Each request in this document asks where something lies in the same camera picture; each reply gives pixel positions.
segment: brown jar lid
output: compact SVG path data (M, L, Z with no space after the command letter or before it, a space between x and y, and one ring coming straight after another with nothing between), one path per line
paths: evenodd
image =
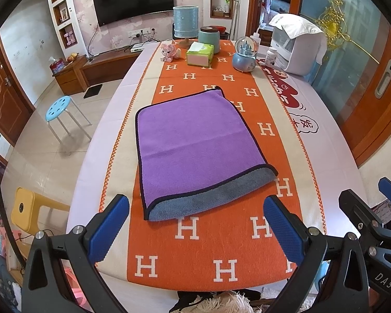
M202 32L206 32L206 33L216 33L218 32L218 28L216 27L213 27L213 26L209 26L209 27L201 27L200 30Z

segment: screw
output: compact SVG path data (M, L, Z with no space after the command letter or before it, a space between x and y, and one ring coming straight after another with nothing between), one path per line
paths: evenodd
M356 240L356 235L355 235L354 233L352 233L352 232L349 232L349 233L348 233L348 238L349 238L350 240Z
M310 233L311 235L319 235L319 234L320 234L320 231L319 231L319 229L316 228L316 227L310 227L310 228L309 228L309 233Z
M83 230L84 230L84 226L78 225L78 226L75 226L75 227L72 229L72 232L73 232L74 234L81 234Z
M373 246L370 246L370 248L368 248L368 253L372 257L376 256L376 248Z
M42 231L39 231L38 233L35 234L36 239L42 239L45 236L45 233Z

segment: lamp base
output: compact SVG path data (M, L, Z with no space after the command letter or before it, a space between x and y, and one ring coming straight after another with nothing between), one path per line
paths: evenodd
M191 47L191 45L195 42L195 40L190 40L190 39L184 39L178 43L178 46L180 48L185 48L188 49Z

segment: pink wall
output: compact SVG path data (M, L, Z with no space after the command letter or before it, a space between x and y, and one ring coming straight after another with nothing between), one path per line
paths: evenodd
M199 6L199 26L203 22L203 0L174 0L176 6ZM97 16L94 10L93 0L74 0L77 19L80 24L81 34L87 46L97 26ZM90 53L98 54L107 50L121 48L129 45L131 38L127 33L134 29L155 28L155 38L166 40L171 38L173 12L157 13L136 16L130 19L120 20L109 25L101 26L90 45Z

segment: tile floor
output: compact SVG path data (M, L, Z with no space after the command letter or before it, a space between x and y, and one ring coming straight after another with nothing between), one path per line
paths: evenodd
M86 122L74 105L69 105L68 109L90 136L93 136L120 81L104 83L98 95L87 99L83 99L84 93L72 95L73 100L92 125ZM45 121L46 111L61 96L63 93L58 84L55 83L47 88L35 105L36 111L9 155L9 163L1 184L9 218L17 187L24 187L65 204L71 204L78 173L90 140L67 113L59 118L71 133L71 137L57 120L52 121L51 126L63 144L69 148L71 155L65 152L64 147L49 130ZM50 229L54 234L64 234L67 220L67 212L42 207L38 226L40 229Z

